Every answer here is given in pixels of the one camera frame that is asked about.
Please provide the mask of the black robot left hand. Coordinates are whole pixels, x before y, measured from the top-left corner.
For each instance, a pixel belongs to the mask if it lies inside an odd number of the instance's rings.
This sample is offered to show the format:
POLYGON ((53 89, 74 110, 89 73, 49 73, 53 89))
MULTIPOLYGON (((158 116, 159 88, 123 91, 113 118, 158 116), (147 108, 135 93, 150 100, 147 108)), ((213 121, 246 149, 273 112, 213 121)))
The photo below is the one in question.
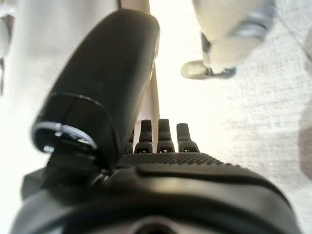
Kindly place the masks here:
POLYGON ((134 128, 157 55, 159 24, 121 9, 76 49, 31 129, 50 155, 26 174, 13 234, 298 234, 284 194, 261 175, 201 153, 186 124, 134 128))

